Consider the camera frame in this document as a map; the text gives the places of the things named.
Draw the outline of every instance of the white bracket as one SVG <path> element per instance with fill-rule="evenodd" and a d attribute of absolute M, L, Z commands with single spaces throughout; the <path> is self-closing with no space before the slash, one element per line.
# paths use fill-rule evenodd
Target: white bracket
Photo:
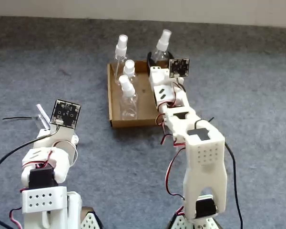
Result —
<path fill-rule="evenodd" d="M 47 187 L 22 192 L 23 213 L 59 210 L 67 206 L 66 187 Z"/>
<path fill-rule="evenodd" d="M 219 229 L 213 218 L 197 220 L 194 224 L 184 216 L 177 216 L 170 229 Z"/>
<path fill-rule="evenodd" d="M 81 229 L 100 229 L 100 225 L 97 222 L 93 213 L 88 213 L 81 224 Z"/>

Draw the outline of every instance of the white bottle cap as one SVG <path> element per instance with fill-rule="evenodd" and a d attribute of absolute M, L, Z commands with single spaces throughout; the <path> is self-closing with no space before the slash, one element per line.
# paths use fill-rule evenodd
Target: white bottle cap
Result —
<path fill-rule="evenodd" d="M 157 43 L 157 49 L 159 49 L 160 51 L 165 52 L 167 50 L 168 47 L 168 42 L 170 40 L 172 32 L 169 30 L 163 30 L 161 38 L 159 39 L 158 43 Z"/>
<path fill-rule="evenodd" d="M 132 97 L 135 94 L 135 89 L 132 83 L 129 81 L 127 75 L 121 75 L 119 77 L 119 82 L 122 87 L 123 95 L 127 97 Z"/>
<path fill-rule="evenodd" d="M 134 61 L 133 60 L 127 60 L 125 62 L 123 74 L 127 75 L 128 78 L 133 77 L 134 75 Z"/>
<path fill-rule="evenodd" d="M 127 40 L 128 37 L 126 35 L 120 35 L 118 44 L 115 47 L 115 54 L 117 56 L 125 56 L 127 51 Z"/>

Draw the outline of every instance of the black cable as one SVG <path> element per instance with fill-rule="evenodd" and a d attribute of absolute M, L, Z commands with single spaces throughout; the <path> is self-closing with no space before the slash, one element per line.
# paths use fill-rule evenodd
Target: black cable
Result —
<path fill-rule="evenodd" d="M 58 126 L 56 127 L 55 132 L 53 132 L 52 134 L 38 137 L 38 138 L 36 138 L 36 139 L 34 139 L 34 140 L 31 140 L 31 141 L 29 141 L 29 142 L 27 142 L 27 143 L 24 143 L 24 144 L 22 144 L 21 146 L 19 146 L 19 147 L 13 149 L 13 150 L 10 151 L 8 154 L 6 154 L 3 158 L 0 159 L 0 165 L 2 164 L 2 162 L 3 162 L 6 158 L 8 158 L 10 155 L 12 155 L 13 153 L 15 153 L 16 151 L 18 151 L 18 150 L 20 150 L 20 149 L 26 147 L 27 145 L 30 145 L 30 144 L 34 143 L 34 142 L 37 142 L 37 141 L 40 141 L 40 140 L 45 139 L 45 138 L 47 138 L 47 137 L 53 136 L 54 134 L 56 134 L 56 133 L 58 132 L 59 128 L 60 128 L 60 126 L 58 125 Z M 0 221 L 0 225 L 3 226 L 4 228 L 7 228 L 7 229 L 13 229 L 12 227 L 10 227 L 9 225 L 5 224 L 5 223 L 2 222 L 2 221 Z"/>
<path fill-rule="evenodd" d="M 2 120 L 9 120 L 9 119 L 32 119 L 32 118 L 33 118 L 33 117 L 20 116 L 20 117 L 2 118 Z"/>
<path fill-rule="evenodd" d="M 199 121 L 202 121 L 202 120 L 204 120 L 204 119 L 198 119 L 195 123 L 194 123 L 194 130 L 197 128 L 197 123 L 199 122 Z"/>
<path fill-rule="evenodd" d="M 229 151 L 231 158 L 233 160 L 233 180 L 234 180 L 234 194 L 235 194 L 235 202 L 236 202 L 236 207 L 237 207 L 237 211 L 238 211 L 238 215 L 239 215 L 239 220 L 240 220 L 240 228 L 243 229 L 243 218 L 242 218 L 242 214 L 240 212 L 240 208 L 239 208 L 239 203 L 238 203 L 238 197 L 237 197 L 237 187 L 236 187 L 236 162 L 235 162 L 235 158 L 234 158 L 234 154 L 232 152 L 232 150 L 230 149 L 230 147 L 228 146 L 227 142 L 225 142 L 225 147 L 227 148 L 227 150 Z"/>

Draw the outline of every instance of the cardboard box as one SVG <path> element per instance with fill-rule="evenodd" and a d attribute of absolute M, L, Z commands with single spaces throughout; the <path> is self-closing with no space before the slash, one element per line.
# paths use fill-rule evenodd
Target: cardboard box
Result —
<path fill-rule="evenodd" d="M 155 118 L 159 113 L 156 110 L 148 80 L 146 61 L 136 61 L 135 70 L 139 79 L 138 84 L 135 85 L 138 94 L 138 119 L 122 120 L 120 115 L 121 87 L 114 81 L 112 65 L 107 65 L 109 120 L 113 128 L 155 125 Z"/>

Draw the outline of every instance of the clear plastic bottle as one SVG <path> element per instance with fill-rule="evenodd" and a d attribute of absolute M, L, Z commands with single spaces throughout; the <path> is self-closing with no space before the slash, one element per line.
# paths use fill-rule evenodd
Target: clear plastic bottle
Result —
<path fill-rule="evenodd" d="M 161 62 L 167 63 L 169 61 L 169 54 L 167 52 L 167 47 L 172 32 L 169 30 L 163 30 L 161 38 L 159 39 L 155 50 L 152 52 L 151 59 L 159 66 Z"/>
<path fill-rule="evenodd" d="M 138 95 L 132 83 L 129 81 L 127 75 L 121 75 L 119 82 L 122 87 L 123 95 L 120 99 L 120 111 L 122 120 L 134 120 L 137 119 L 138 109 Z"/>
<path fill-rule="evenodd" d="M 127 41 L 128 37 L 126 35 L 120 35 L 118 44 L 115 47 L 112 70 L 114 72 L 114 80 L 118 85 L 120 85 L 119 77 L 122 75 L 125 62 L 128 60 L 128 57 L 126 56 Z"/>
<path fill-rule="evenodd" d="M 138 83 L 138 77 L 135 73 L 135 68 L 134 68 L 134 61 L 133 60 L 127 60 L 125 62 L 125 66 L 123 69 L 123 74 L 128 76 L 129 81 L 133 85 L 137 85 Z"/>

